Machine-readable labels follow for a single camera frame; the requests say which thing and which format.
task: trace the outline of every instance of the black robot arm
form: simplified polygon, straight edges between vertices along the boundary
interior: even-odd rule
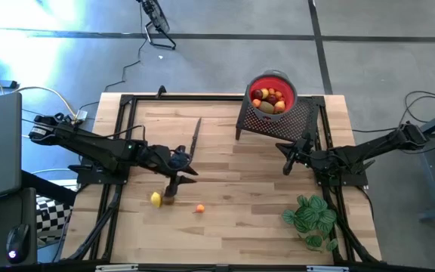
[[[292,144],[276,144],[286,156],[283,174],[289,175],[295,162],[312,168],[316,174],[335,178],[342,174],[362,174],[372,163],[363,161],[392,150],[420,150],[429,140],[417,125],[406,123],[391,133],[357,146],[311,150],[310,137]]]
[[[91,165],[71,166],[76,172],[95,168],[105,175],[116,175],[122,166],[139,166],[169,177],[173,188],[166,192],[173,193],[172,196],[176,194],[178,184],[195,182],[177,175],[178,172],[197,175],[190,167],[192,158],[181,148],[170,150],[162,145],[149,146],[145,140],[109,139],[80,129],[62,113],[37,116],[34,121],[35,125],[29,133],[32,142],[59,145],[92,162]]]

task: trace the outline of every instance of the metal mesh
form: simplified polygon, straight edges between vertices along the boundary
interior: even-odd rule
[[[313,112],[318,106],[309,97],[299,97],[296,105],[276,122],[266,122],[259,119],[253,106],[245,99],[241,111],[245,110],[244,120],[238,120],[237,128],[265,134],[271,137],[296,141],[304,132],[311,132]]]

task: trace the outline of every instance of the wooden table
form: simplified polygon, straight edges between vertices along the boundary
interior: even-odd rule
[[[112,134],[121,94],[102,94],[94,132]],[[334,145],[354,145],[344,96],[325,96]],[[285,209],[298,207],[298,195],[321,196],[311,170],[295,164],[282,174],[285,157],[275,138],[243,131],[235,140],[241,103],[229,101],[140,101],[135,124],[147,127],[149,144],[190,147],[202,117],[192,167],[196,184],[179,186],[176,203],[157,209],[150,194],[168,179],[132,168],[119,210],[112,263],[167,264],[332,264],[330,253],[306,249],[296,230],[283,222]],[[141,139],[136,129],[133,138]],[[102,186],[91,185],[76,198],[63,248],[71,255],[95,224]],[[380,259],[375,227],[367,199],[354,187],[344,187],[351,229]],[[204,214],[193,214],[196,205]],[[339,233],[341,254],[345,256]],[[100,241],[100,253],[106,229]]]

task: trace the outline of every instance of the checkered cloth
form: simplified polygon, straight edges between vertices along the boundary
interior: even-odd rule
[[[36,200],[36,229],[37,233],[42,234],[43,231],[61,230],[65,224],[65,220],[72,211],[72,206],[60,203],[58,201],[38,197]],[[61,233],[56,235],[47,235],[38,237],[44,244],[59,240]]]

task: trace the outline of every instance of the apple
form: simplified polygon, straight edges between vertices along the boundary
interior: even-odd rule
[[[268,99],[266,99],[266,101],[268,101],[269,104],[272,104],[273,106],[276,104],[276,102],[278,102],[278,98],[276,98],[275,95],[271,94]]]
[[[261,105],[261,100],[259,100],[259,99],[254,99],[253,100],[253,106],[259,107],[260,105]]]
[[[251,93],[251,99],[258,99],[258,100],[261,100],[261,99],[263,99],[263,92],[261,91],[261,90],[254,90],[252,93]]]
[[[284,113],[285,112],[285,101],[278,101],[275,104],[275,113]]]
[[[262,88],[261,91],[263,92],[263,98],[262,99],[266,99],[266,97],[268,97],[268,94],[270,94],[270,92],[268,91],[267,88]]]

